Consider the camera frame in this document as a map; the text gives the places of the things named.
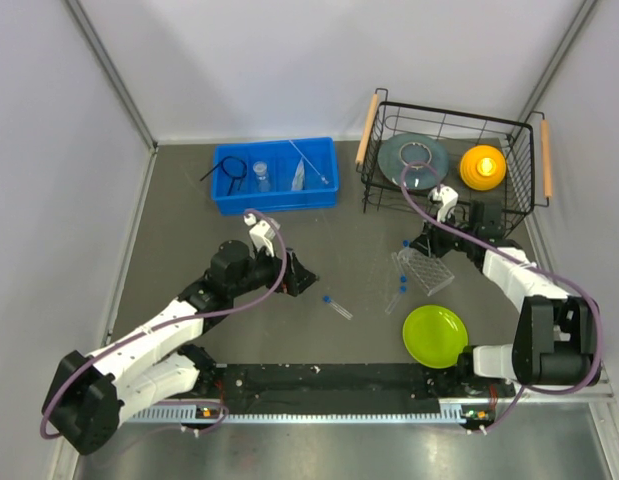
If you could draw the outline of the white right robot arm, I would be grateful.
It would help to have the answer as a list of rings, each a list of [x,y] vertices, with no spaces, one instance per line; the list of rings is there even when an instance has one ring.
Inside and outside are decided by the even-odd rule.
[[[440,259],[462,252],[495,284],[519,314],[514,340],[497,346],[470,346],[459,357],[458,388],[476,396],[493,378],[513,380],[537,392],[573,393],[598,383],[601,319],[596,302],[574,283],[531,262],[508,239],[497,204],[475,202],[459,223],[449,202],[424,217],[411,248]]]

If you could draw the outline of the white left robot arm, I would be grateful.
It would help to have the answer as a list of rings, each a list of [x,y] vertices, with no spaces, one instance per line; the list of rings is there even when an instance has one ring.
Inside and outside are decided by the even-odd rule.
[[[266,247],[224,242],[203,276],[156,317],[108,347],[65,355],[43,402],[43,423],[87,456],[140,411],[181,393],[209,394],[216,374],[192,340],[226,318],[242,295],[267,288],[297,297],[317,279],[292,250],[278,257]]]

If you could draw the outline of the small clear glass funnel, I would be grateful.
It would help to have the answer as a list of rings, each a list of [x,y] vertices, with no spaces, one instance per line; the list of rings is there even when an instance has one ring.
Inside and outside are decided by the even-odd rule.
[[[311,162],[311,160],[300,150],[300,148],[296,145],[296,143],[292,140],[288,140],[288,142],[292,145],[292,147],[296,150],[296,152],[300,155],[301,159],[306,162],[310,168],[316,173],[316,175],[320,178],[323,184],[329,185],[329,181],[326,176],[317,169],[317,167]]]

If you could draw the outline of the blue-capped test tube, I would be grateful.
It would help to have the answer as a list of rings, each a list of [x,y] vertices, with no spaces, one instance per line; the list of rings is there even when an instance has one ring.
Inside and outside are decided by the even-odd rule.
[[[403,241],[403,248],[398,252],[398,258],[401,262],[408,262],[412,257],[412,249],[409,241]]]
[[[330,296],[325,295],[323,297],[323,302],[326,305],[330,306],[333,310],[335,310],[339,315],[341,315],[345,319],[351,320],[353,318],[353,315],[347,309],[345,309],[339,303],[334,301]]]
[[[407,291],[407,287],[405,285],[401,285],[398,288],[397,292],[393,295],[393,297],[390,300],[389,304],[385,308],[385,314],[386,315],[390,315],[395,310],[396,306],[398,305],[398,303],[400,302],[400,300],[402,299],[402,297],[406,293],[406,291]]]
[[[404,270],[404,266],[400,261],[400,258],[396,252],[393,252],[391,255],[392,261],[397,269],[399,280],[401,284],[405,284],[408,281],[407,275]]]

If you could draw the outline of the clear plastic bag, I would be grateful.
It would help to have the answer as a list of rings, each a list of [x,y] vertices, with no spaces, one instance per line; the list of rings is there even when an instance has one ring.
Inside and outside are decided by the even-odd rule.
[[[305,162],[300,159],[291,182],[291,191],[302,191],[305,185]]]

